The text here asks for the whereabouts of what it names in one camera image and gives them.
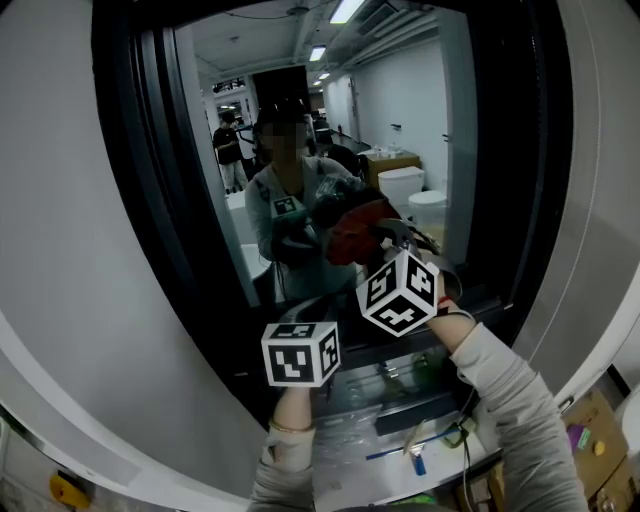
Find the person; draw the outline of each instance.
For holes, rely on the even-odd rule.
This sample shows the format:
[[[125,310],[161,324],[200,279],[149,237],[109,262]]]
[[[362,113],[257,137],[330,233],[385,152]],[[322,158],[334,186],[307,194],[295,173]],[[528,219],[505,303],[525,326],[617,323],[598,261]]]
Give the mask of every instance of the person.
[[[224,112],[221,117],[220,128],[213,134],[213,147],[218,150],[222,182],[227,194],[230,194],[236,189],[245,189],[248,181],[242,167],[242,152],[235,131],[235,117],[232,112]]]
[[[300,301],[355,287],[355,265],[333,265],[325,257],[330,227],[311,222],[317,244],[307,243],[311,236],[293,247],[285,243],[285,238],[292,238],[294,233],[279,231],[272,219],[271,203],[293,197],[311,217],[325,179],[356,178],[333,160],[304,156],[307,123],[302,105],[295,100],[262,108],[256,124],[259,153],[269,163],[249,183],[245,202],[260,254],[277,262],[283,298]],[[306,223],[300,225],[295,235],[305,236],[309,232],[303,229],[305,226]]]
[[[428,325],[476,388],[503,449],[508,512],[587,512],[569,440],[551,393],[540,375],[484,325],[455,314]],[[313,510],[311,449],[314,427],[309,388],[289,388],[278,402],[258,466],[249,512]],[[357,507],[349,511],[444,511],[436,505]]]

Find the white cube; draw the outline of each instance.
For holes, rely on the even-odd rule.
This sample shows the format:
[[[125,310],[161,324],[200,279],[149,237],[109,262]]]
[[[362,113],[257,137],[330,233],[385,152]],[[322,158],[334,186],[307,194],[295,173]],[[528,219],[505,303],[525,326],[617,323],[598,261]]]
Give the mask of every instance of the white cube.
[[[439,273],[433,263],[402,251],[356,290],[362,315],[403,336],[437,314]]]
[[[338,324],[267,324],[262,355],[269,385],[320,387],[340,366]]]

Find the gray sleeve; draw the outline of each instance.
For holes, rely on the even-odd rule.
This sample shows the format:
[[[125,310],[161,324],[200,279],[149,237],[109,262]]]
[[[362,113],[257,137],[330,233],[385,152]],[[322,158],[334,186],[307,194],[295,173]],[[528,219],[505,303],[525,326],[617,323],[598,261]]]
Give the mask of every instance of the gray sleeve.
[[[260,190],[255,178],[249,182],[244,192],[249,223],[258,241],[258,251],[263,258],[273,261],[271,239],[273,223],[271,222],[271,204],[260,197]]]
[[[480,324],[451,356],[496,420],[509,512],[586,512],[565,427],[540,375]]]
[[[346,178],[348,180],[357,180],[353,174],[347,171],[342,164],[336,162],[335,160],[331,160],[331,158],[321,158],[320,163],[322,164],[322,168],[324,169],[325,174],[334,174],[341,178]]]
[[[248,512],[311,512],[311,450],[315,431],[269,431]]]

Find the ceiling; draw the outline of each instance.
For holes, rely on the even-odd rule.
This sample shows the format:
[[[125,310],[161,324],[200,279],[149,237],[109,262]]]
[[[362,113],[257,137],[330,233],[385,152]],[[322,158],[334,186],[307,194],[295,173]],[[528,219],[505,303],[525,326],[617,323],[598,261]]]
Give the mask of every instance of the ceiling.
[[[384,43],[386,39],[373,35],[375,27],[382,26],[379,21],[388,20],[393,14],[400,27],[401,17],[407,23],[415,23],[432,10],[419,2],[365,0],[348,23],[332,25],[329,19],[338,3],[339,0],[275,0],[193,23],[201,81],[218,83],[246,74],[305,65],[313,92],[319,89],[313,83],[320,74],[339,70],[345,63],[353,63],[350,61],[363,49]],[[306,9],[297,14],[290,11],[300,7]],[[311,49],[316,45],[326,46],[327,51],[320,61],[310,62]]]

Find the black frame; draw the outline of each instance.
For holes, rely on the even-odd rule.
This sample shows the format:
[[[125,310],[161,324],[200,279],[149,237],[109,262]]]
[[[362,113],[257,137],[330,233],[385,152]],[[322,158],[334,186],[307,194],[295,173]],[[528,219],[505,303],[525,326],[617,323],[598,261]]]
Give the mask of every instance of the black frame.
[[[253,3],[259,2],[96,0],[92,50],[109,159],[145,255],[212,368],[266,425],[276,399],[258,342],[266,319],[249,307],[240,277],[229,271],[234,266],[205,185],[172,28]],[[476,68],[476,203],[467,265],[460,269],[465,307],[511,345],[551,257],[568,185],[573,111],[562,22],[552,1],[429,3],[466,13]],[[510,236],[492,238],[496,226]],[[213,329],[220,319],[230,328]],[[344,366],[436,343],[428,331],[375,337],[379,344],[346,351]],[[229,364],[240,359],[242,365]]]

